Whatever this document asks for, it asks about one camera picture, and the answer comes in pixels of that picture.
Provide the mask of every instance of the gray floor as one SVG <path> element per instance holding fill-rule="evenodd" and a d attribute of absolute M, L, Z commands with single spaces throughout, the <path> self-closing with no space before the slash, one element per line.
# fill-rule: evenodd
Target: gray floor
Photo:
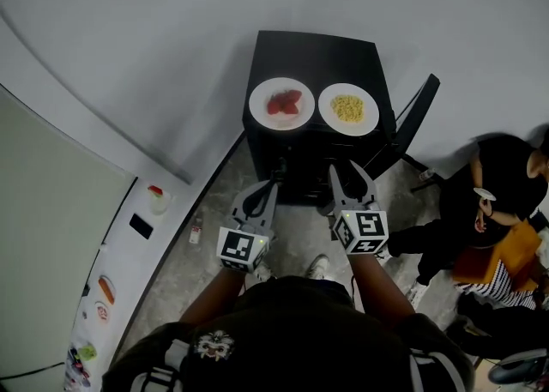
<path fill-rule="evenodd" d="M 418 174 L 408 163 L 400 161 L 376 180 L 378 198 L 382 208 L 388 213 L 390 231 L 424 224 L 438 217 L 437 186 L 415 194 L 409 191 L 419 184 Z M 126 337 L 122 353 L 161 324 L 177 321 L 190 302 L 214 277 L 219 269 L 215 257 L 219 227 L 232 199 L 255 182 L 256 174 L 250 150 L 244 140 L 198 209 L 204 219 L 200 244 L 189 244 L 188 225 L 145 298 Z M 274 230 L 279 239 L 273 244 L 265 260 L 279 276 L 303 274 L 315 256 L 325 253 L 331 260 L 331 275 L 350 292 L 351 269 L 342 247 L 330 241 L 327 223 L 314 208 L 277 207 Z M 403 292 L 417 276 L 418 261 L 418 256 L 404 256 L 390 260 L 385 267 Z M 254 279 L 248 275 L 247 285 L 256 283 Z M 423 297 L 419 312 L 445 327 L 454 318 L 457 296 L 449 276 L 441 272 Z M 361 309 L 359 296 L 355 298 L 357 308 Z"/>

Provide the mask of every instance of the black shirt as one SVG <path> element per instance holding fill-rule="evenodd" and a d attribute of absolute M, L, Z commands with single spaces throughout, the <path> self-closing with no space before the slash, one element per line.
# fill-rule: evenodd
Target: black shirt
<path fill-rule="evenodd" d="M 534 148 L 514 136 L 493 137 L 479 142 L 479 147 L 482 187 L 497 198 L 492 207 L 525 220 L 547 193 L 545 178 L 529 178 L 527 174 Z"/>
<path fill-rule="evenodd" d="M 210 323 L 161 327 L 104 375 L 104 392 L 141 390 L 145 373 L 166 368 L 174 339 L 184 342 L 175 366 L 184 390 L 413 391 L 414 370 L 426 392 L 455 390 L 449 372 L 463 391 L 474 382 L 466 356 L 427 317 L 387 329 L 356 311 L 341 285 L 290 276 L 253 286 Z"/>

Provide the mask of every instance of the person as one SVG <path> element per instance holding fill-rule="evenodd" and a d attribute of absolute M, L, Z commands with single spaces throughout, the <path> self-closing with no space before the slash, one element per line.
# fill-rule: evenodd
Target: person
<path fill-rule="evenodd" d="M 501 360 L 515 353 L 549 348 L 549 311 L 524 306 L 494 309 L 479 303 L 473 294 L 462 294 L 457 313 L 488 334 L 473 335 L 459 322 L 449 326 L 448 337 L 470 355 Z"/>
<path fill-rule="evenodd" d="M 472 390 L 467 357 L 414 312 L 376 258 L 349 261 L 365 313 L 326 279 L 324 255 L 305 278 L 277 279 L 260 264 L 263 283 L 240 297 L 245 274 L 222 268 L 178 323 L 111 367 L 103 391 Z"/>
<path fill-rule="evenodd" d="M 465 247 L 492 246 L 531 215 L 545 198 L 548 181 L 549 130 L 539 149 L 508 135 L 479 142 L 469 165 L 444 183 L 440 219 L 391 233 L 378 258 L 383 265 L 403 253 L 423 254 L 407 293 L 417 308 L 431 279 L 451 268 Z M 483 199 L 474 188 L 488 190 L 496 200 Z"/>

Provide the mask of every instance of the pasta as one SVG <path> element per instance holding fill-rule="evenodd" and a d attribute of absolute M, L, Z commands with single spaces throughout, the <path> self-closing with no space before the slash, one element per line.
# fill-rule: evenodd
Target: pasta
<path fill-rule="evenodd" d="M 364 119 L 364 102 L 351 94 L 339 94 L 330 102 L 332 110 L 343 122 L 362 122 Z"/>

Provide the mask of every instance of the cable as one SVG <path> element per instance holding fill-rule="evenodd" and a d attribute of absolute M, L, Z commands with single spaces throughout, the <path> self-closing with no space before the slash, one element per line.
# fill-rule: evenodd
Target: cable
<path fill-rule="evenodd" d="M 51 366 L 47 366 L 45 368 L 35 369 L 34 371 L 24 372 L 22 374 L 17 374 L 17 375 L 10 375 L 8 377 L 0 377 L 0 381 L 2 381 L 2 380 L 11 380 L 12 378 L 26 377 L 27 375 L 33 375 L 33 374 L 36 374 L 38 372 L 47 371 L 48 369 L 55 368 L 57 366 L 64 365 L 64 364 L 65 364 L 65 362 L 61 361 L 59 363 L 56 363 L 56 364 L 51 365 Z"/>

